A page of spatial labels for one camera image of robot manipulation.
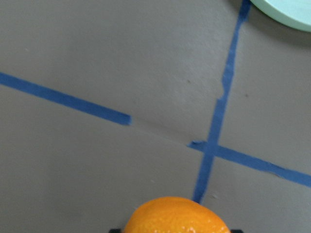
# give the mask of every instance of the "orange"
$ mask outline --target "orange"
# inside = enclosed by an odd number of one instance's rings
[[[164,197],[140,206],[124,233],[230,233],[211,210],[189,199]]]

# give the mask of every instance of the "blue painter's tape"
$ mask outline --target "blue painter's tape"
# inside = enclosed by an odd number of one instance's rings
[[[259,171],[271,172],[286,180],[311,187],[311,175],[286,169],[235,150],[219,146],[216,156]]]
[[[132,122],[130,115],[7,74],[0,73],[0,84],[121,125]]]
[[[217,153],[218,149],[218,141],[225,116],[225,110],[229,97],[231,83],[234,76],[234,64],[236,48],[239,39],[239,31],[241,25],[247,20],[250,7],[251,2],[249,0],[243,0],[239,11],[238,21],[236,23],[234,34],[232,37],[225,70],[223,73],[222,83],[224,88],[224,94],[220,99],[217,100],[211,126],[209,129],[207,143],[204,144],[204,156],[201,162],[197,183],[192,197],[192,199],[197,203],[200,203],[202,201],[202,198],[207,190],[214,156]]]

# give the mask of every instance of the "light green bowl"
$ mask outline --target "light green bowl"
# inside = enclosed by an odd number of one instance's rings
[[[271,18],[289,27],[311,32],[311,0],[251,0]]]

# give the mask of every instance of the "orange object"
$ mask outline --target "orange object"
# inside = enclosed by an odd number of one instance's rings
[[[164,197],[140,206],[124,233],[230,233],[211,210],[189,199]]]

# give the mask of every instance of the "gray surface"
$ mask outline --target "gray surface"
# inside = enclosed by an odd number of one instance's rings
[[[1,72],[134,117],[122,127],[0,86],[0,232],[107,232],[190,198],[241,1],[1,1]],[[310,174],[311,34],[257,9],[221,145]],[[245,233],[310,231],[311,189],[217,159],[203,205]]]

